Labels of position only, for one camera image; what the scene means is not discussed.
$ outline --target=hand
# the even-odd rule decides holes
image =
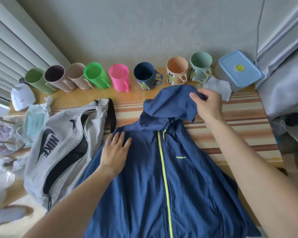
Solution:
[[[112,136],[113,135],[110,134],[106,140],[98,168],[114,179],[125,166],[127,153],[131,145],[131,138],[122,146],[125,132],[122,132],[120,136],[119,132],[117,132],[114,138],[112,138]]]
[[[222,114],[222,96],[215,91],[201,88],[199,93],[207,96],[207,100],[202,100],[196,93],[190,93],[190,98],[196,103],[199,116],[207,124],[211,120],[224,121]]]

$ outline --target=navy blue windbreaker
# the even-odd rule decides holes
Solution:
[[[237,185],[194,143],[198,93],[191,85],[163,88],[146,100],[139,120],[119,127],[132,137],[126,165],[111,182],[84,237],[245,237],[260,232],[237,197]],[[99,166],[102,148],[83,182]]]

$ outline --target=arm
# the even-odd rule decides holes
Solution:
[[[220,94],[207,89],[190,97],[210,129],[254,214],[270,238],[298,238],[298,190],[287,177],[269,165],[222,117]]]
[[[111,139],[112,134],[106,140],[95,172],[39,220],[24,238],[83,237],[105,190],[126,162],[131,138],[123,147],[124,132],[120,137],[116,133],[112,142]]]

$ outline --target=dark blue mug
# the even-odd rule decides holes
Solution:
[[[162,84],[163,75],[156,71],[149,62],[137,64],[133,70],[133,75],[143,90],[150,90],[153,89],[154,86]]]

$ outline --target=wall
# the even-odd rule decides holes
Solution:
[[[196,51],[254,57],[262,0],[17,0],[70,62],[165,66]],[[298,0],[266,0],[264,43]]]

